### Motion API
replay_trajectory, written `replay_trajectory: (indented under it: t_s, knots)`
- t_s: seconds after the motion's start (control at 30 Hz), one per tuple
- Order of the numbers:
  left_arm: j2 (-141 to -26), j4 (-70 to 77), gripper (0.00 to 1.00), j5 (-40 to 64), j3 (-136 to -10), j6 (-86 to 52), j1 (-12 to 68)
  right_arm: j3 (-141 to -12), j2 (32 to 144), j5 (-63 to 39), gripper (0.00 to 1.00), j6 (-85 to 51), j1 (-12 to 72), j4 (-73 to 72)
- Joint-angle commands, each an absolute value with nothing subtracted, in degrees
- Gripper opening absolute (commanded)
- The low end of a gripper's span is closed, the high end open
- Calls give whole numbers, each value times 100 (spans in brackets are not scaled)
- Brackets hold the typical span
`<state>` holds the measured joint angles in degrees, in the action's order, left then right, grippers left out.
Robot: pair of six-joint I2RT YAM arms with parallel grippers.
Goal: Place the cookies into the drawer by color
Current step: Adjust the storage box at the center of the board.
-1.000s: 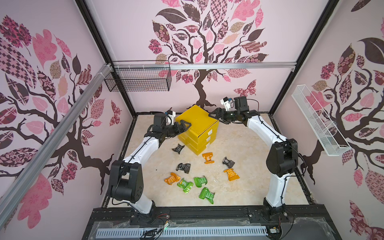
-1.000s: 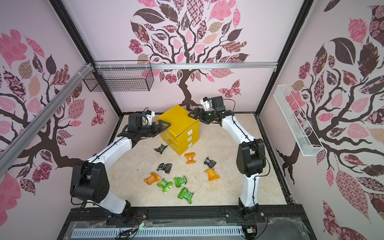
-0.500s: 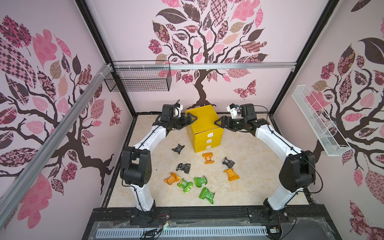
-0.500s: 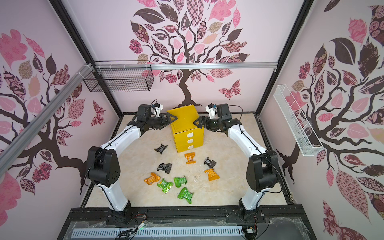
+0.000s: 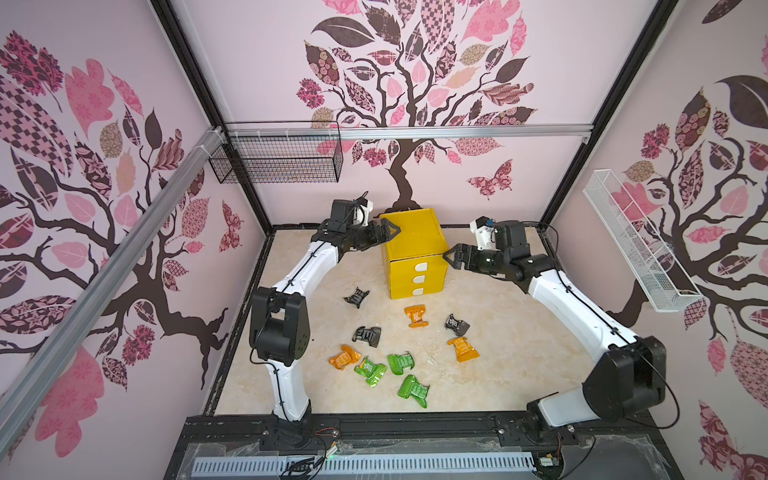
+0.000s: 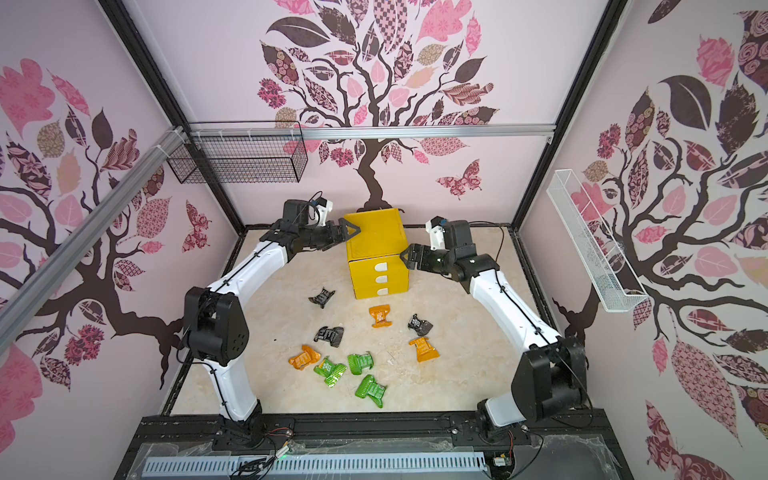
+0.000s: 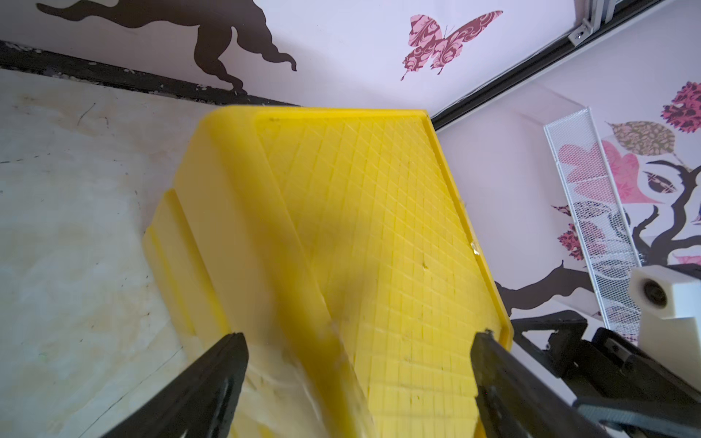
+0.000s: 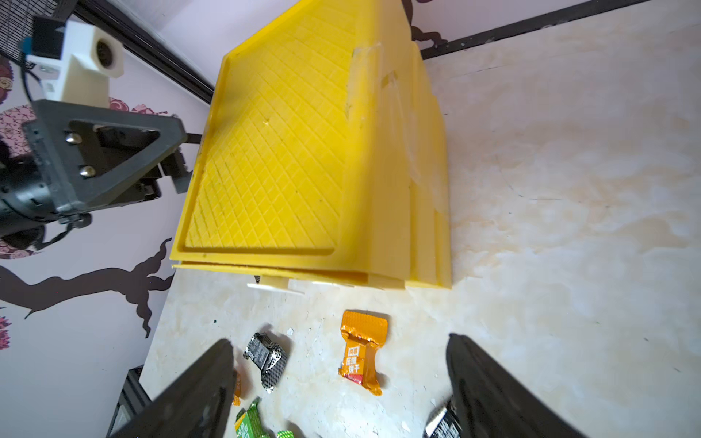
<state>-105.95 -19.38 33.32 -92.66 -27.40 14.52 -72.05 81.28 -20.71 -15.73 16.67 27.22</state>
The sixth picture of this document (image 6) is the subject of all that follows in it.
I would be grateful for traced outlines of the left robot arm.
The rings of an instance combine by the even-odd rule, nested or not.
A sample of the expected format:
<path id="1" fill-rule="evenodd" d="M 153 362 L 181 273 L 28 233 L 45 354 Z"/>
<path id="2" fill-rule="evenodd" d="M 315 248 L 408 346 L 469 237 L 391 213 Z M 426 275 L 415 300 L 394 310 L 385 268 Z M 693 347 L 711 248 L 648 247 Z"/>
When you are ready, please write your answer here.
<path id="1" fill-rule="evenodd" d="M 207 287 L 192 287 L 184 298 L 182 340 L 193 359 L 206 368 L 220 402 L 220 415 L 251 429 L 261 414 L 240 360 L 249 342 L 243 307 L 257 290 L 299 253 L 326 251 L 361 233 L 342 218 L 328 218 L 333 203 L 291 199 L 282 217 L 260 237 L 249 256 Z"/>

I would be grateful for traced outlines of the black cookie packet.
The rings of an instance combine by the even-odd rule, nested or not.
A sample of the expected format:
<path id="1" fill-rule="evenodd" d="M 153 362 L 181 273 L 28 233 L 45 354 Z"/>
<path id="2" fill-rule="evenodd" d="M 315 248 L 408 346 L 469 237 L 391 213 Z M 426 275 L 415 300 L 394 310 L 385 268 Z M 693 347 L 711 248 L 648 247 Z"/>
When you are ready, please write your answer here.
<path id="1" fill-rule="evenodd" d="M 337 327 L 321 327 L 314 336 L 314 342 L 327 342 L 332 348 L 338 348 L 342 342 L 344 335 L 344 328 Z"/>
<path id="2" fill-rule="evenodd" d="M 309 297 L 308 300 L 312 304 L 319 306 L 321 309 L 324 309 L 327 303 L 330 301 L 330 299 L 334 296 L 334 294 L 335 294 L 334 290 L 327 290 L 325 288 L 322 288 L 319 294 Z"/>
<path id="3" fill-rule="evenodd" d="M 407 324 L 410 330 L 413 330 L 418 337 L 427 336 L 433 328 L 433 324 L 428 320 L 420 319 L 417 314 L 414 314 Z"/>

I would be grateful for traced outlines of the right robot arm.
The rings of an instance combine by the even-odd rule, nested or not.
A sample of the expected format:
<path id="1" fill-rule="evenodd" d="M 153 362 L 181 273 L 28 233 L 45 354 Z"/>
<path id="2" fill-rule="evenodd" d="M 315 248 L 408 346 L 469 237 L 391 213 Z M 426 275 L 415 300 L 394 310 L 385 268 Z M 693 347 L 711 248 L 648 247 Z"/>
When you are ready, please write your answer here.
<path id="1" fill-rule="evenodd" d="M 406 268 L 461 284 L 495 320 L 520 354 L 509 390 L 478 404 L 480 421 L 499 429 L 538 422 L 581 406 L 592 407 L 582 341 L 564 337 L 527 306 L 489 254 L 477 252 L 472 224 L 435 217 L 425 224 L 428 245 L 400 253 Z"/>

